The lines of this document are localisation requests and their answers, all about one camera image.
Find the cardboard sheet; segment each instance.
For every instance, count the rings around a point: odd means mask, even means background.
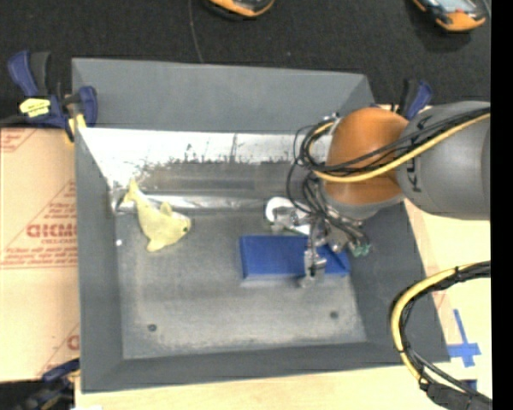
[[[0,382],[78,356],[74,146],[55,129],[0,133]]]

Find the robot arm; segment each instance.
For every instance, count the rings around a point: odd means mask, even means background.
[[[355,111],[333,134],[326,165],[316,173],[323,197],[344,216],[364,220],[406,197],[427,213],[488,220],[490,104],[435,106],[412,120]]]

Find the blue clamp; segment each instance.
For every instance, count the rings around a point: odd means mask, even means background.
[[[31,54],[28,50],[20,51],[8,60],[9,76],[21,88],[28,101],[33,101],[31,112],[21,109],[27,123],[39,127],[59,127],[64,129],[73,141],[74,132],[66,107],[73,103],[79,104],[85,125],[95,126],[98,111],[97,93],[91,86],[82,86],[77,93],[62,100],[58,95],[51,95],[46,86],[49,57],[49,52]]]
[[[405,119],[412,120],[429,104],[432,96],[431,86],[427,82],[407,79],[404,81],[403,95],[396,112]]]

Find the clamp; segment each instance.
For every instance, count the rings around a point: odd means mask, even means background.
[[[47,51],[33,54],[20,51],[8,60],[9,76],[27,97],[20,105],[26,122],[64,129],[73,141],[76,125],[95,126],[97,122],[97,93],[91,86],[82,86],[77,93],[63,99],[59,94],[50,94],[46,84],[49,57]],[[79,105],[83,120],[70,117],[67,106],[73,104]]]
[[[12,410],[51,410],[62,401],[74,403],[73,384],[69,376],[79,369],[80,359],[74,359],[46,372],[41,378],[45,386]]]

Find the black cable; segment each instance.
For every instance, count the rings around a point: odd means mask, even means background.
[[[9,117],[5,117],[0,119],[0,128],[10,125],[18,125],[20,123],[25,122],[25,117],[22,115],[10,115]]]
[[[401,336],[402,342],[403,342],[403,348],[404,353],[409,358],[410,363],[414,366],[414,368],[420,373],[421,381],[420,386],[422,390],[429,391],[431,390],[433,393],[435,393],[437,388],[431,388],[430,386],[433,384],[440,384],[437,382],[431,375],[429,375],[426,370],[429,370],[433,374],[439,376],[440,378],[443,378],[446,382],[452,384],[456,388],[463,391],[464,394],[466,394],[469,397],[474,397],[479,400],[479,403],[490,403],[492,405],[492,400],[490,400],[487,396],[483,395],[477,390],[471,389],[467,384],[455,379],[448,373],[444,372],[443,370],[439,369],[436,365],[433,363],[427,361],[424,359],[421,355],[419,355],[411,346],[410,340],[406,335],[406,327],[410,318],[410,313],[412,311],[412,308],[416,304],[416,302],[424,297],[425,295],[432,293],[434,291],[438,290],[446,290],[452,287],[454,284],[463,283],[469,280],[477,279],[477,278],[490,278],[492,276],[492,263],[490,261],[483,261],[482,263],[476,263],[473,266],[464,268],[463,270],[456,269],[456,271],[446,277],[440,280],[438,283],[431,285],[430,287],[426,288],[425,290],[422,290],[418,292],[415,296],[413,296],[409,302],[404,305],[403,310],[400,314],[399,318],[399,334]],[[402,291],[399,293],[395,300],[392,303],[392,309],[395,306],[395,304],[398,302],[399,298],[409,289]],[[449,390],[448,388],[442,389],[442,393],[453,396],[456,395],[456,397],[463,398],[462,395],[457,395],[458,392],[455,390]]]
[[[387,151],[391,153],[392,151],[396,150],[398,151],[398,154],[389,161],[394,161],[395,159],[398,159],[399,157],[405,155],[406,153],[417,149],[419,146],[425,144],[430,139],[433,139],[440,135],[443,132],[448,131],[450,128],[454,126],[461,125],[462,123],[465,123],[467,121],[470,121],[482,114],[486,114],[490,112],[490,108],[482,108],[478,109],[476,111],[472,111],[471,113],[462,113],[457,114],[451,118],[441,120],[437,123],[432,124],[431,126],[428,126],[424,129],[411,132],[402,138],[398,139],[397,141],[387,144],[385,146],[382,146],[376,150],[373,150],[371,152],[368,152],[365,155],[359,156],[358,158],[355,158],[353,160],[349,160],[340,164],[335,165],[325,165],[324,162],[317,161],[310,153],[310,147],[325,133],[327,133],[328,128],[323,129],[322,131],[318,132],[317,130],[322,127],[324,124],[327,124],[326,121],[314,126],[310,132],[306,135],[304,138],[301,148],[300,148],[300,160],[301,162],[311,170],[315,170],[318,172],[324,172],[324,173],[330,173],[330,174],[337,174],[338,176],[346,176],[349,174],[354,173],[363,173],[368,171],[373,171],[376,168],[380,168],[381,165],[377,165],[376,161],[374,160],[372,163],[369,163],[366,166],[363,167],[352,167],[356,163],[360,163],[363,161],[368,160],[369,158],[375,157],[380,154],[384,154]],[[400,144],[404,144],[409,142],[410,144],[405,146],[400,146]]]

